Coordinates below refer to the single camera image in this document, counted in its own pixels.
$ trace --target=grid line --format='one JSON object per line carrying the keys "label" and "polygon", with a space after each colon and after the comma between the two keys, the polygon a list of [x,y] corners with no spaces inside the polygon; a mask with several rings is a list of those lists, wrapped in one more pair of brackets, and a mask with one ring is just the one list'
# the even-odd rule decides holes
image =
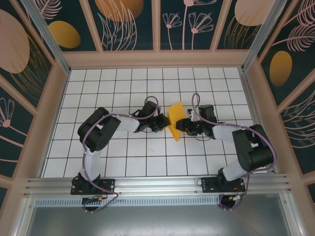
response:
{"label": "grid line", "polygon": [[[124,79],[126,78],[126,76],[130,76],[130,80],[129,79],[119,80],[122,82],[116,83],[118,72],[119,72],[120,78]],[[230,81],[228,81],[228,79],[226,79],[225,76],[224,78],[221,78],[221,79],[211,79],[211,78],[199,79],[199,78],[210,77],[210,72],[207,68],[202,68],[200,70],[198,70],[198,68],[193,68],[193,69],[183,68],[182,70],[179,70],[178,68],[175,67],[171,70],[162,70],[161,78],[159,78],[158,80],[154,80],[154,81],[158,81],[157,84],[161,83],[160,87],[158,89],[157,88],[153,89],[154,92],[149,92],[149,89],[150,89],[150,86],[148,84],[149,72],[150,71],[147,68],[137,70],[137,71],[134,69],[131,69],[129,73],[126,73],[126,74],[124,74],[123,71],[119,71],[119,69],[118,70],[115,69],[115,71],[114,70],[110,71],[110,74],[106,74],[107,71],[102,70],[99,74],[100,79],[95,80],[94,82],[88,80],[89,83],[87,83],[87,79],[88,79],[87,76],[89,74],[89,71],[84,70],[78,73],[71,72],[70,76],[72,75],[72,78],[71,78],[71,81],[69,80],[66,84],[66,90],[65,90],[65,94],[63,95],[62,106],[61,106],[62,110],[60,110],[59,116],[57,118],[57,125],[63,124],[61,126],[62,129],[59,128],[57,130],[56,128],[54,130],[53,139],[52,139],[52,142],[58,141],[59,143],[57,144],[59,146],[62,146],[63,150],[59,151],[59,146],[56,148],[56,145],[55,145],[55,148],[51,148],[52,146],[52,142],[51,142],[50,150],[48,153],[48,158],[56,159],[56,160],[62,159],[64,161],[55,161],[55,162],[52,162],[51,164],[46,162],[47,164],[44,166],[44,175],[46,172],[47,173],[49,172],[47,176],[51,176],[52,166],[55,165],[55,168],[56,168],[57,163],[58,165],[60,165],[59,163],[61,162],[62,162],[62,166],[60,166],[60,168],[64,167],[63,176],[68,176],[69,174],[71,175],[72,172],[74,172],[74,170],[77,167],[71,167],[70,164],[74,160],[69,161],[69,159],[82,158],[82,156],[80,155],[80,151],[75,149],[76,146],[78,146],[79,148],[79,145],[78,145],[79,137],[75,135],[74,133],[75,129],[86,119],[86,117],[88,117],[88,115],[90,115],[90,110],[92,111],[92,110],[97,109],[98,104],[99,106],[104,106],[111,113],[114,110],[115,113],[127,114],[127,113],[130,113],[130,111],[133,111],[134,108],[136,110],[141,109],[141,107],[143,106],[142,98],[144,98],[145,96],[148,96],[149,94],[155,95],[156,93],[157,97],[163,99],[164,101],[164,104],[162,104],[161,106],[161,110],[163,111],[164,109],[164,113],[167,114],[167,107],[174,105],[175,103],[178,102],[178,100],[182,101],[184,110],[186,110],[187,108],[190,108],[191,107],[190,99],[189,99],[190,93],[192,94],[194,92],[200,92],[202,104],[213,104],[219,121],[224,120],[226,122],[229,122],[229,121],[241,122],[241,120],[251,120],[250,114],[247,114],[247,113],[244,116],[243,115],[239,116],[238,120],[236,119],[237,113],[235,111],[237,111],[238,109],[237,106],[245,106],[247,104],[233,104],[232,103],[233,93],[231,92],[233,91],[233,88],[228,87],[227,82],[230,82]],[[181,79],[180,74],[184,75],[184,77],[188,77],[187,75],[190,74],[189,77],[191,78]],[[76,80],[74,75],[79,76],[81,80]],[[136,77],[136,79],[133,80],[132,76],[136,76],[136,75],[139,75],[143,80],[138,80],[137,78],[139,77]],[[221,80],[221,81],[217,81],[217,83],[213,84],[212,81],[215,81],[215,80]],[[75,82],[75,81],[80,81],[81,83],[83,83],[82,87],[80,88],[81,84],[79,83],[76,83],[76,84],[69,83],[69,82]],[[144,82],[147,83],[146,91],[144,91],[144,88],[142,90],[139,88],[136,88],[135,84],[144,85]],[[214,91],[213,91],[214,89],[219,89],[218,91],[215,91],[215,92],[228,91],[229,99],[227,99],[226,97],[227,93],[225,97],[224,97],[224,93],[218,93],[216,94],[216,97],[214,98]],[[243,90],[241,90],[241,87],[239,87],[237,88],[236,91],[233,91],[233,92],[243,92]],[[229,102],[226,102],[226,104],[218,105],[218,103],[221,103],[221,102],[217,102],[218,99],[222,101],[229,100],[231,104],[227,104]],[[72,131],[71,138],[67,138],[67,136],[69,136],[70,134],[69,133],[67,134],[65,130],[69,130],[69,133]],[[228,157],[231,155],[235,155],[235,154],[232,154],[232,152],[229,150],[230,146],[226,146],[226,148],[224,147],[223,141],[220,142],[223,148],[215,147],[213,145],[213,148],[216,148],[217,151],[215,150],[213,151],[212,149],[208,150],[208,147],[206,148],[206,145],[210,145],[210,143],[209,144],[205,143],[206,137],[203,134],[200,136],[202,137],[201,142],[203,142],[203,148],[202,148],[202,144],[197,144],[197,146],[190,144],[190,142],[194,142],[193,140],[191,140],[191,139],[194,139],[194,137],[191,137],[191,136],[183,135],[180,137],[181,139],[180,142],[175,142],[175,141],[171,141],[171,139],[173,138],[172,136],[169,135],[168,130],[167,130],[167,133],[165,130],[163,130],[162,131],[163,133],[160,133],[160,134],[155,134],[155,133],[148,134],[149,130],[146,129],[146,131],[147,133],[145,134],[132,133],[132,132],[127,132],[126,134],[125,132],[122,132],[121,135],[117,133],[115,134],[112,140],[116,140],[117,148],[121,148],[120,144],[122,144],[123,149],[124,150],[126,149],[126,153],[124,152],[116,153],[115,149],[113,149],[115,142],[112,143],[112,147],[110,150],[109,148],[111,146],[110,145],[111,142],[107,145],[107,150],[104,151],[104,153],[101,156],[102,161],[105,162],[105,168],[103,167],[104,169],[101,170],[104,176],[106,175],[107,177],[127,177],[130,175],[138,176],[139,175],[138,171],[141,172],[141,176],[156,176],[157,173],[160,173],[161,174],[160,176],[170,176],[170,175],[187,176],[189,175],[189,170],[190,170],[190,173],[194,171],[196,172],[196,174],[198,174],[203,171],[204,173],[209,174],[210,169],[212,168],[211,167],[212,160],[211,159],[207,160],[207,156],[211,157],[211,156],[217,156],[217,155],[224,155],[225,164],[227,164]],[[131,140],[133,140],[134,143],[139,143],[142,145],[137,146],[137,147],[132,147]],[[161,151],[159,149],[161,145],[164,145],[165,154],[163,154],[164,151]],[[112,169],[111,166],[114,163],[115,163],[114,165],[115,167],[118,166],[118,170]],[[135,163],[140,164],[139,166],[138,165],[136,166],[137,168],[139,168],[139,170],[134,169]]]}

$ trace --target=white tile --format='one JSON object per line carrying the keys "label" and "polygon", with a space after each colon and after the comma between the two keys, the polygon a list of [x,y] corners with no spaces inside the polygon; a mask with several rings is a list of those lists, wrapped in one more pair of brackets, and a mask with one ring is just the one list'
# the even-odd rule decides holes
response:
{"label": "white tile", "polygon": [[163,92],[163,80],[149,80],[148,92]]}
{"label": "white tile", "polygon": [[80,97],[80,94],[65,95],[63,100],[63,108],[78,108]]}
{"label": "white tile", "polygon": [[165,139],[148,139],[147,156],[165,156]]}
{"label": "white tile", "polygon": [[97,94],[83,94],[79,107],[95,107]]}
{"label": "white tile", "polygon": [[81,126],[82,123],[76,123],[74,125],[74,129],[73,129],[73,135],[72,135],[72,139],[80,139],[79,135],[78,135],[78,129]]}
{"label": "white tile", "polygon": [[167,160],[167,175],[168,176],[186,176],[187,166],[185,156],[168,156]]}
{"label": "white tile", "polygon": [[181,92],[195,92],[195,81],[194,80],[179,80],[179,88]]}
{"label": "white tile", "polygon": [[252,119],[247,105],[235,105],[233,108],[236,119]]}
{"label": "white tile", "polygon": [[200,105],[214,105],[215,100],[213,98],[213,92],[198,92],[200,95]]}
{"label": "white tile", "polygon": [[74,123],[70,124],[57,124],[54,139],[71,139]]}
{"label": "white tile", "polygon": [[212,91],[210,80],[195,80],[197,92]]}
{"label": "white tile", "polygon": [[[159,106],[164,106],[164,95],[162,92],[149,92],[148,93],[148,97],[149,96],[154,96],[157,98],[158,100],[158,105]],[[153,101],[154,103],[156,103],[155,99],[154,98],[149,98],[149,101]]]}
{"label": "white tile", "polygon": [[147,137],[148,138],[165,138],[165,131],[166,130],[162,130],[162,131],[159,131],[157,133],[147,133]]}
{"label": "white tile", "polygon": [[208,70],[211,79],[225,79],[222,67],[209,67]]}
{"label": "white tile", "polygon": [[205,149],[207,155],[224,154],[222,140],[210,139],[206,141]]}
{"label": "white tile", "polygon": [[183,138],[180,138],[178,141],[173,138],[166,139],[167,156],[182,156],[185,154],[185,141]]}
{"label": "white tile", "polygon": [[97,93],[99,81],[85,81],[82,93]]}
{"label": "white tile", "polygon": [[232,106],[216,106],[219,120],[235,119]]}
{"label": "white tile", "polygon": [[59,123],[74,123],[77,116],[77,108],[61,108],[58,122]]}
{"label": "white tile", "polygon": [[117,69],[116,80],[131,80],[131,69]]}
{"label": "white tile", "polygon": [[105,177],[106,161],[107,158],[101,158],[99,161],[99,173],[101,177]]}
{"label": "white tile", "polygon": [[72,140],[69,157],[83,157],[83,146],[80,140]]}
{"label": "white tile", "polygon": [[191,106],[191,98],[193,94],[194,92],[181,92],[181,102],[183,106]]}
{"label": "white tile", "polygon": [[245,125],[247,127],[254,125],[254,123],[251,119],[239,119],[236,122],[238,125]]}
{"label": "white tile", "polygon": [[98,93],[113,93],[115,89],[115,81],[101,81],[99,83]]}
{"label": "white tile", "polygon": [[207,156],[208,172],[210,175],[217,175],[218,170],[226,166],[224,155]]}
{"label": "white tile", "polygon": [[146,144],[145,139],[129,139],[127,156],[146,156]]}
{"label": "white tile", "polygon": [[228,92],[213,92],[216,105],[230,105],[231,99]]}
{"label": "white tile", "polygon": [[208,68],[194,68],[193,74],[195,79],[209,79]]}
{"label": "white tile", "polygon": [[166,157],[147,157],[147,176],[166,176]]}
{"label": "white tile", "polygon": [[165,106],[173,106],[176,103],[181,101],[179,92],[166,92],[164,94],[164,105]]}
{"label": "white tile", "polygon": [[104,69],[102,70],[100,80],[115,80],[116,72],[116,69]]}
{"label": "white tile", "polygon": [[100,157],[107,157],[107,149],[108,149],[108,145],[102,149]]}
{"label": "white tile", "polygon": [[243,86],[241,80],[236,79],[226,79],[228,90],[230,91],[243,91]]}
{"label": "white tile", "polygon": [[235,144],[223,141],[225,154],[236,154]]}
{"label": "white tile", "polygon": [[70,140],[54,140],[50,149],[49,158],[68,157]]}
{"label": "white tile", "polygon": [[116,131],[112,136],[112,139],[126,139],[128,137],[128,131]]}
{"label": "white tile", "polygon": [[116,81],[115,92],[130,92],[131,81]]}
{"label": "white tile", "polygon": [[146,98],[147,98],[146,93],[132,93],[130,97],[130,106],[132,107],[143,106]]}
{"label": "white tile", "polygon": [[147,80],[147,69],[132,69],[132,79],[133,80]]}
{"label": "white tile", "polygon": [[48,161],[48,158],[45,159],[43,170],[42,170],[41,175],[40,175],[41,178],[44,178],[47,161]]}
{"label": "white tile", "polygon": [[228,91],[225,79],[211,80],[213,91]]}
{"label": "white tile", "polygon": [[247,100],[244,92],[230,92],[233,105],[247,105]]}
{"label": "white tile", "polygon": [[86,70],[71,70],[69,81],[84,81]]}
{"label": "white tile", "polygon": [[236,67],[225,67],[224,74],[227,79],[237,79],[240,77]]}
{"label": "white tile", "polygon": [[177,68],[163,68],[163,79],[164,80],[177,80],[178,79]]}
{"label": "white tile", "polygon": [[187,156],[188,175],[207,175],[206,156]]}
{"label": "white tile", "polygon": [[228,165],[232,164],[234,161],[237,160],[237,155],[226,155],[225,157]]}
{"label": "white tile", "polygon": [[127,139],[111,139],[108,145],[108,157],[126,156]]}
{"label": "white tile", "polygon": [[66,94],[81,94],[82,87],[83,87],[83,82],[69,82],[65,93]]}
{"label": "white tile", "polygon": [[148,68],[148,80],[162,80],[162,68]]}
{"label": "white tile", "polygon": [[79,108],[78,115],[76,119],[76,123],[83,123],[85,122],[93,113],[95,109],[94,108]]}
{"label": "white tile", "polygon": [[63,178],[67,159],[48,159],[44,178]]}
{"label": "white tile", "polygon": [[107,158],[105,177],[124,177],[126,157]]}
{"label": "white tile", "polygon": [[194,79],[192,68],[178,68],[180,79]]}
{"label": "white tile", "polygon": [[131,81],[131,92],[147,92],[147,81],[146,80]]}
{"label": "white tile", "polygon": [[113,93],[98,94],[96,106],[97,107],[112,107],[113,106]]}
{"label": "white tile", "polygon": [[203,141],[195,138],[185,138],[186,155],[204,155],[205,147]]}
{"label": "white tile", "polygon": [[[130,113],[134,113],[137,109],[130,108]],[[113,107],[113,113],[116,114],[129,114],[129,107]]]}
{"label": "white tile", "polygon": [[69,158],[65,167],[64,177],[75,177],[82,167],[82,158]]}
{"label": "white tile", "polygon": [[87,70],[87,74],[85,75],[85,81],[99,81],[101,71],[102,70],[100,69]]}
{"label": "white tile", "polygon": [[114,107],[129,107],[130,93],[117,93],[114,96]]}
{"label": "white tile", "polygon": [[130,139],[146,139],[147,133],[146,132],[138,132],[138,133],[128,132],[128,138],[129,138],[129,140]]}
{"label": "white tile", "polygon": [[126,177],[146,176],[145,157],[127,157]]}
{"label": "white tile", "polygon": [[163,80],[164,92],[179,92],[178,80]]}

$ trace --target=flower illustration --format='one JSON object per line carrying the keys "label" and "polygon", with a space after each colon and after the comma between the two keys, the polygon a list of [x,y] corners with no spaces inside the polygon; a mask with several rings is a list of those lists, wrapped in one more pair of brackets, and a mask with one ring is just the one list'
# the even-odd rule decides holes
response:
{"label": "flower illustration", "polygon": [[[0,127],[3,128],[10,128],[13,129],[14,131],[27,136],[27,134],[21,132],[20,130],[17,130],[16,128],[11,126],[11,119],[14,111],[14,101],[9,99],[8,103],[6,103],[5,99],[2,97],[0,98]],[[13,140],[10,140],[2,135],[0,135],[0,139],[5,140],[11,144],[14,144],[19,147],[23,147],[22,144],[17,143]]]}
{"label": "flower illustration", "polygon": [[181,26],[182,22],[180,21],[178,13],[176,13],[176,14],[171,13],[169,15],[167,13],[165,13],[165,14],[163,14],[163,20],[164,20],[164,23],[167,27],[169,46],[171,47],[171,50],[173,50],[172,43],[171,43],[171,37],[169,34],[169,29]]}
{"label": "flower illustration", "polygon": [[5,99],[0,98],[0,126],[4,128],[10,127],[11,118],[14,110],[14,101],[9,99],[8,105],[6,105]]}
{"label": "flower illustration", "polygon": [[184,0],[185,4],[185,13],[184,13],[184,23],[183,23],[183,36],[182,36],[182,45],[183,50],[185,50],[185,26],[186,26],[186,15],[187,15],[187,8],[190,6],[201,6],[201,5],[209,5],[215,3],[217,0]]}
{"label": "flower illustration", "polygon": [[184,4],[186,6],[194,6],[194,5],[208,5],[208,4],[213,4],[217,0],[184,0]]}
{"label": "flower illustration", "polygon": [[189,14],[189,24],[192,32],[191,49],[193,50],[193,39],[196,33],[204,33],[213,30],[213,25],[210,23],[212,19],[210,17],[211,13],[204,14],[200,13],[196,18],[196,13]]}

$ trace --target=metal floor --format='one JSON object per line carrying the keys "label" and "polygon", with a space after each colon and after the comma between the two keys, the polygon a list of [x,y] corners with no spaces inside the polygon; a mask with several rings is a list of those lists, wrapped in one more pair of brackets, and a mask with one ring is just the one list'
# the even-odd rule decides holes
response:
{"label": "metal floor", "polygon": [[235,211],[209,206],[35,208],[28,236],[289,236],[278,195],[248,195]]}

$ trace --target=yellow block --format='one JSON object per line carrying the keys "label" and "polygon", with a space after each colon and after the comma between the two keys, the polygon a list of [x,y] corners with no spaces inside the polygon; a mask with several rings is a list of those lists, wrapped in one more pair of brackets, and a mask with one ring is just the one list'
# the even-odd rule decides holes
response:
{"label": "yellow block", "polygon": [[174,139],[178,141],[182,132],[175,128],[176,122],[185,118],[185,112],[182,103],[179,102],[169,107],[167,117],[169,118],[171,123],[171,125],[168,127],[169,131],[171,131]]}

